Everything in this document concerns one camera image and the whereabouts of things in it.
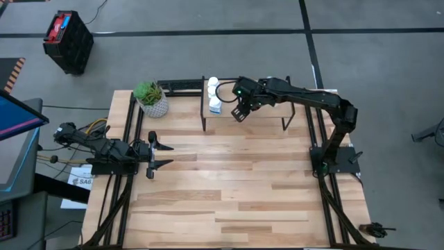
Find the potted plant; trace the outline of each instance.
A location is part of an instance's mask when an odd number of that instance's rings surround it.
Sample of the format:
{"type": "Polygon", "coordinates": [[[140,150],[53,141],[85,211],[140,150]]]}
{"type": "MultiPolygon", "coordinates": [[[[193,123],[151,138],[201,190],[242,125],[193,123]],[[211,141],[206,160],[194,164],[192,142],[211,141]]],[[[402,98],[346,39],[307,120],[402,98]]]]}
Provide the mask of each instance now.
{"type": "Polygon", "coordinates": [[[141,82],[133,91],[134,97],[149,117],[159,118],[168,111],[168,101],[162,88],[154,82],[141,82]]]}

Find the battery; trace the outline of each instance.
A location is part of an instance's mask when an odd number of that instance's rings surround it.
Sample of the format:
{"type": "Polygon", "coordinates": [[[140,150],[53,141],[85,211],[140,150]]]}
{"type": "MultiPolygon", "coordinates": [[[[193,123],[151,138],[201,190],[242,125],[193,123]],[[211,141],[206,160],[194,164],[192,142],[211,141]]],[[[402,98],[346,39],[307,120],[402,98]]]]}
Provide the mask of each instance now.
{"type": "Polygon", "coordinates": [[[94,39],[73,10],[59,10],[43,39],[46,55],[66,74],[83,74],[94,39]]]}

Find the black clamp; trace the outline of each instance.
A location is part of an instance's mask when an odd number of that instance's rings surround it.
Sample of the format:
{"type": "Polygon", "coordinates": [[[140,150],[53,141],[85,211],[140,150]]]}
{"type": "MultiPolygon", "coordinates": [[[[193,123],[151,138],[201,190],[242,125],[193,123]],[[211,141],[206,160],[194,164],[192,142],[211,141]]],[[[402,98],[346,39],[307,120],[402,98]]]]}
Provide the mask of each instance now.
{"type": "MultiPolygon", "coordinates": [[[[148,141],[150,142],[150,152],[157,150],[174,150],[171,147],[162,145],[157,140],[157,134],[154,131],[148,133],[148,141]]],[[[154,170],[159,169],[161,166],[171,163],[173,160],[154,160],[154,153],[151,154],[151,158],[148,161],[148,168],[146,169],[146,177],[148,179],[154,178],[154,170]]]]}
{"type": "Polygon", "coordinates": [[[359,230],[362,233],[373,236],[375,238],[384,238],[387,236],[386,230],[396,231],[396,228],[384,228],[381,224],[377,222],[372,222],[372,224],[360,225],[359,230]]]}

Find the concrete floor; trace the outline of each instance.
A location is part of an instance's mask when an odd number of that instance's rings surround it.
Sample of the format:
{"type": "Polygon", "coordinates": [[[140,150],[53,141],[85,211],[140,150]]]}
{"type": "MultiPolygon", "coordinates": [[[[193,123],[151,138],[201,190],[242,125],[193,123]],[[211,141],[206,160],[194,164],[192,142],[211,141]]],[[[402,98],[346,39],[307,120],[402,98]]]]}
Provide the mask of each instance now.
{"type": "MultiPolygon", "coordinates": [[[[101,2],[12,3],[0,18],[0,33],[44,33],[56,10],[77,10],[88,22],[101,2]]],[[[307,10],[312,28],[444,27],[440,0],[309,0],[307,10]]],[[[303,28],[303,23],[295,0],[109,0],[88,27],[94,32],[184,31],[303,28]]],[[[398,229],[378,242],[444,249],[444,211],[438,204],[444,197],[444,155],[433,140],[414,144],[410,138],[442,118],[444,33],[314,35],[314,42],[325,88],[338,89],[359,109],[351,137],[364,152],[359,162],[371,219],[398,229]]],[[[12,95],[41,97],[48,105],[107,108],[114,90],[131,89],[139,81],[202,75],[290,75],[294,85],[314,87],[304,35],[100,37],[78,77],[65,75],[44,55],[40,38],[1,39],[0,47],[1,58],[26,58],[12,95]]],[[[51,123],[42,127],[40,144],[48,149],[57,147],[52,134],[58,124],[83,126],[107,115],[53,108],[43,113],[51,123]]],[[[71,154],[58,152],[61,158],[71,154]]],[[[57,174],[44,165],[37,171],[57,174]]],[[[60,200],[50,200],[48,231],[67,218],[83,219],[82,211],[59,206],[60,200]]],[[[78,230],[73,225],[59,233],[64,237],[51,240],[48,249],[73,247],[78,230]]]]}

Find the wooden tabletop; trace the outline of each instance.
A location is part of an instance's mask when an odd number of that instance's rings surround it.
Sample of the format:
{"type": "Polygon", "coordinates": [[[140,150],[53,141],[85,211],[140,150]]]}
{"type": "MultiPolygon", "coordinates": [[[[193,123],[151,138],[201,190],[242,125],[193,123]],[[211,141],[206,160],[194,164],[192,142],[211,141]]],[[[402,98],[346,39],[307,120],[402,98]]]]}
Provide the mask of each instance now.
{"type": "MultiPolygon", "coordinates": [[[[219,81],[219,83],[226,83],[230,81],[219,81]]],[[[224,84],[219,87],[219,97],[225,101],[231,101],[236,98],[236,96],[232,93],[234,83],[224,84]]],[[[231,118],[233,121],[236,121],[234,117],[231,115],[231,111],[234,110],[237,106],[237,101],[232,103],[222,103],[221,114],[214,114],[210,112],[210,99],[208,98],[208,80],[205,80],[203,83],[204,87],[204,96],[203,96],[203,117],[205,118],[231,118]]],[[[276,104],[274,107],[270,105],[266,105],[261,107],[259,110],[255,112],[251,112],[248,116],[250,119],[254,118],[290,118],[293,114],[293,110],[291,109],[291,103],[281,103],[276,104]]]]}
{"type": "MultiPolygon", "coordinates": [[[[114,93],[109,138],[123,136],[130,93],[114,93]]],[[[203,132],[200,97],[169,97],[168,101],[166,116],[144,118],[141,139],[147,140],[148,132],[156,131],[162,144],[175,149],[156,151],[156,159],[175,161],[157,171],[154,180],[144,175],[147,164],[140,164],[142,174],[133,183],[124,248],[329,245],[318,181],[311,175],[311,141],[303,106],[295,105],[296,116],[287,131],[282,130],[280,119],[257,122],[248,117],[242,123],[209,119],[203,132]]],[[[131,136],[137,112],[136,106],[131,136]]],[[[331,133],[333,124],[327,113],[324,118],[331,133]]],[[[337,179],[346,215],[355,227],[370,223],[359,182],[350,174],[337,174],[337,179]]],[[[97,229],[107,180],[108,176],[94,179],[83,223],[85,239],[97,229]]],[[[111,193],[112,185],[104,215],[111,193]]],[[[332,217],[340,242],[333,211],[332,217]]],[[[120,215],[111,243],[117,241],[119,221],[120,215]]]]}

